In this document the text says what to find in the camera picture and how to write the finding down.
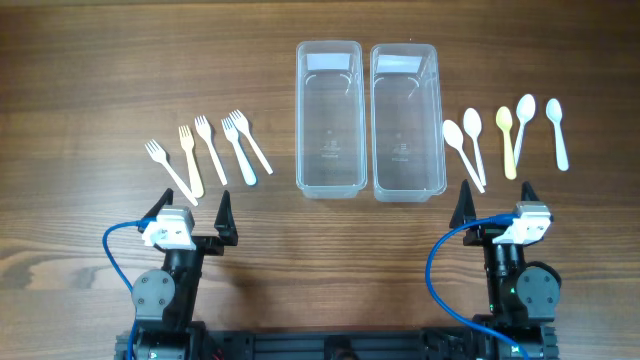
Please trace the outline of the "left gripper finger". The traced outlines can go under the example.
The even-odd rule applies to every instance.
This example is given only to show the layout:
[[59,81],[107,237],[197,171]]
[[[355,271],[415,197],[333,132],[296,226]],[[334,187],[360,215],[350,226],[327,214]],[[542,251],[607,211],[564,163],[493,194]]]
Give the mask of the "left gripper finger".
[[155,218],[163,206],[172,205],[174,198],[174,191],[171,188],[167,188],[161,195],[159,200],[151,207],[151,209],[143,216],[143,219]]
[[218,231],[218,237],[225,246],[236,246],[238,244],[238,232],[232,214],[231,198],[228,190],[223,193],[214,228]]

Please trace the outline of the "yellow plastic spoon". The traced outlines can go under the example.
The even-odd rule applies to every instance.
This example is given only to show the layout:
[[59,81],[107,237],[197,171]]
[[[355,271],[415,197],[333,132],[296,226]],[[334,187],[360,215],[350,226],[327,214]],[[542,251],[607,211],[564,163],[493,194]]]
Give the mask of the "yellow plastic spoon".
[[502,131],[504,151],[504,174],[509,180],[515,180],[517,171],[514,160],[510,131],[513,125],[511,112],[506,106],[502,106],[496,113],[496,125]]

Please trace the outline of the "white spoon container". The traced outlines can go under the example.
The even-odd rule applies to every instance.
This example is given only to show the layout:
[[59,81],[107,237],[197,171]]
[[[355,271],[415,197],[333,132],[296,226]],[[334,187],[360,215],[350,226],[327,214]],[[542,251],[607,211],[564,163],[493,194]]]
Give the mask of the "white spoon container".
[[443,126],[442,126],[442,132],[443,132],[443,137],[445,142],[451,146],[452,148],[454,148],[455,150],[458,151],[459,156],[472,180],[472,182],[475,184],[475,186],[477,187],[478,191],[480,193],[484,193],[485,192],[485,188],[482,185],[478,174],[476,173],[476,171],[474,170],[473,166],[471,165],[468,157],[466,156],[464,150],[463,150],[463,134],[462,131],[460,130],[459,126],[454,123],[452,120],[445,120],[443,122]]

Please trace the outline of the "light blue plastic spoon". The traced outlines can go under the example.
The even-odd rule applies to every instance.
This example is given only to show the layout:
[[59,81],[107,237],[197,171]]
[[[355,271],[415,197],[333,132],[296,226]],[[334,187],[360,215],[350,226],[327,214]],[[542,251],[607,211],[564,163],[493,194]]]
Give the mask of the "light blue plastic spoon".
[[569,161],[561,129],[562,115],[562,108],[559,101],[556,98],[551,98],[546,105],[546,116],[554,127],[556,163],[559,170],[567,171],[569,169]]

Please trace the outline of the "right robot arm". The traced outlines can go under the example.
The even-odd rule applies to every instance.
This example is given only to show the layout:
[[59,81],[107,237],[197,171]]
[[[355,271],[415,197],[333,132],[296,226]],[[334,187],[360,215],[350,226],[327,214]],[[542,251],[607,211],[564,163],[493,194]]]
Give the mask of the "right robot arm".
[[540,242],[553,222],[551,211],[531,185],[522,184],[521,201],[504,223],[476,225],[466,231],[465,246],[484,252],[490,313],[472,321],[499,332],[515,343],[505,343],[477,330],[456,330],[445,337],[449,359],[557,359],[555,308],[562,280],[540,261],[526,261],[526,247]]

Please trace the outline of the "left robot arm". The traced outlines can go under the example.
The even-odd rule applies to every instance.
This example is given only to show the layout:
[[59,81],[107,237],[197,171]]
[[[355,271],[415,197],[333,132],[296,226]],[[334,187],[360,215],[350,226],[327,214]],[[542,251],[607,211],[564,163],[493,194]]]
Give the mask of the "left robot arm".
[[164,254],[163,265],[140,275],[131,290],[134,326],[126,359],[222,359],[223,350],[202,322],[193,320],[204,258],[222,256],[238,244],[231,198],[224,191],[214,222],[215,235],[195,235],[186,206],[173,204],[167,189],[137,223],[144,243]]

